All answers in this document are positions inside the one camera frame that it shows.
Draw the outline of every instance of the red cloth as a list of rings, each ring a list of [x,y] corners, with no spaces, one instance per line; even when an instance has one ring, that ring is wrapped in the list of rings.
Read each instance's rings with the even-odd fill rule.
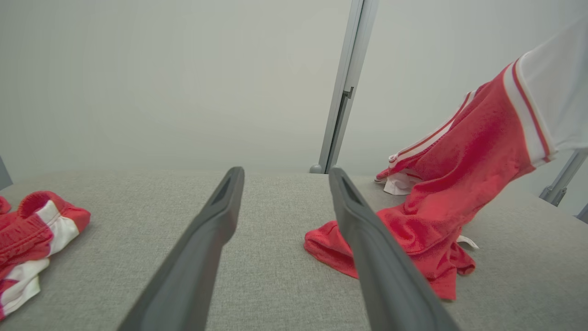
[[[0,197],[0,320],[40,291],[38,273],[90,221],[90,213],[49,191],[26,196],[17,211]]]
[[[549,161],[549,144],[533,122],[532,102],[516,102],[530,98],[517,62],[469,93],[455,116],[393,155],[390,167],[379,174],[381,180],[410,169],[423,179],[403,204],[377,215],[443,299],[455,300],[456,274],[469,274],[476,266],[456,243],[462,226],[510,181],[533,171],[533,164]],[[526,140],[526,134],[534,136]],[[539,160],[530,159],[531,147],[544,151]],[[336,221],[308,232],[304,247],[319,261],[358,276]]]

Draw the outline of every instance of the white partition panel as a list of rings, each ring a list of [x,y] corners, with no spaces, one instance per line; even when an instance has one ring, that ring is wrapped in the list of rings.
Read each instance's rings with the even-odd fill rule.
[[[0,2],[0,155],[83,168],[308,171],[351,0]]]
[[[586,11],[584,0],[381,1],[337,164],[375,176],[468,91]],[[539,195],[570,155],[515,185]]]

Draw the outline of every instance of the clothing label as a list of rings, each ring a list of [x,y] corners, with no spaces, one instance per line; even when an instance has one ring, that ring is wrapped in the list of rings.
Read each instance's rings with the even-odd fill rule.
[[[472,246],[474,249],[480,249],[480,247],[478,247],[476,245],[476,243],[472,239],[469,239],[468,237],[459,236],[459,237],[457,237],[457,242],[458,243],[467,243],[468,245]]]

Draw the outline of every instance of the hanging garment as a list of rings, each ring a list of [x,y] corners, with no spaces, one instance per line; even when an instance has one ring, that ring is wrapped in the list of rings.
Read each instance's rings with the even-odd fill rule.
[[[379,211],[433,290],[455,300],[456,274],[475,268],[456,243],[464,224],[512,180],[549,162],[557,151],[588,147],[588,15],[468,93],[435,132],[390,157],[376,180],[398,174],[422,181],[406,201]],[[336,221],[305,236],[305,249],[357,277],[351,249]]]
[[[17,211],[0,197],[0,320],[41,290],[38,274],[90,221],[90,213],[49,191],[26,196]]]

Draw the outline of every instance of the gray fabric surface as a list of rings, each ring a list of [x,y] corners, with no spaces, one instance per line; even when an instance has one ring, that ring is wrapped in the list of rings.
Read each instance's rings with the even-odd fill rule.
[[[13,208],[52,190],[92,213],[41,273],[41,293],[2,330],[112,330],[223,172],[50,174],[0,195]],[[402,202],[352,177],[373,209]],[[304,234],[334,218],[328,178],[246,173],[237,231],[225,246],[207,330],[368,330],[359,282],[308,255]],[[588,225],[507,188],[464,228],[480,250],[444,306],[463,330],[585,330]]]

